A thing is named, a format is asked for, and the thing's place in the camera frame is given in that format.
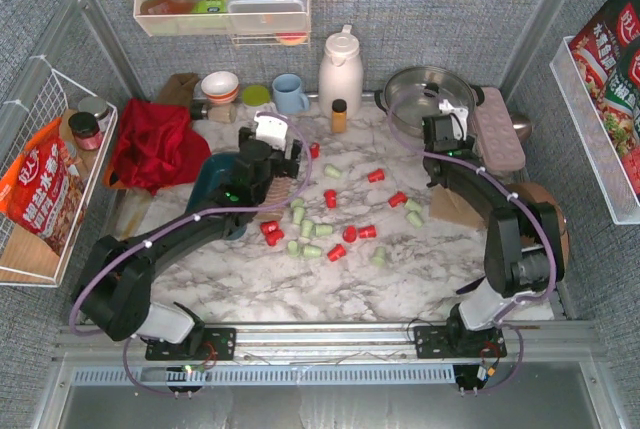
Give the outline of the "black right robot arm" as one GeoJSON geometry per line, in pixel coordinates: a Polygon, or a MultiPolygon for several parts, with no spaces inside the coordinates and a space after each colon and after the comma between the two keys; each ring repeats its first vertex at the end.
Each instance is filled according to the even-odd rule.
{"type": "Polygon", "coordinates": [[[489,339],[515,307],[546,299],[564,277],[562,236],[556,208],[528,202],[480,165],[452,115],[422,119],[423,166],[431,186],[460,196],[484,219],[484,276],[465,289],[446,322],[448,344],[458,349],[489,339]]]}

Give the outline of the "striped pink cloth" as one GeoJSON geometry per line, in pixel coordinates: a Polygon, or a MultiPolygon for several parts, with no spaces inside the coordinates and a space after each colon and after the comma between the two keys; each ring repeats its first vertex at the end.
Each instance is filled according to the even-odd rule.
{"type": "Polygon", "coordinates": [[[260,211],[255,219],[259,222],[279,222],[284,215],[286,206],[283,204],[291,194],[293,180],[288,177],[275,178],[267,192],[260,208],[269,207],[269,210],[260,211]]]}

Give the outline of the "teal storage basket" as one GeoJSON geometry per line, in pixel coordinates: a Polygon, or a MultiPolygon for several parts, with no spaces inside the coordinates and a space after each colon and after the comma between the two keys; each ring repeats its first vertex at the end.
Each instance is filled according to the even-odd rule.
{"type": "Polygon", "coordinates": [[[207,200],[211,192],[229,181],[237,156],[237,152],[217,153],[203,163],[192,188],[185,213],[193,212],[207,200]]]}

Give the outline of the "brown cardboard sheet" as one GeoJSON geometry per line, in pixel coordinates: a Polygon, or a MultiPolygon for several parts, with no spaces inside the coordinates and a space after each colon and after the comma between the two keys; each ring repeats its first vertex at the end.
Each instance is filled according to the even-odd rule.
{"type": "Polygon", "coordinates": [[[485,219],[465,199],[441,186],[432,189],[429,215],[472,229],[486,227],[485,219]]]}

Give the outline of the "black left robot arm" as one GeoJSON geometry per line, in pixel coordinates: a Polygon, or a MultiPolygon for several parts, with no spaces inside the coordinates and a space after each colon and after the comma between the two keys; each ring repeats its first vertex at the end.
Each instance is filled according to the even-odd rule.
{"type": "Polygon", "coordinates": [[[311,159],[303,137],[285,150],[241,129],[230,176],[191,210],[141,236],[104,236],[94,243],[72,295],[70,329],[83,333],[77,319],[84,314],[113,341],[140,336],[178,345],[197,336],[195,314],[179,304],[152,302],[153,282],[185,256],[229,239],[268,211],[265,201],[274,181],[296,179],[300,162],[311,159]]]}

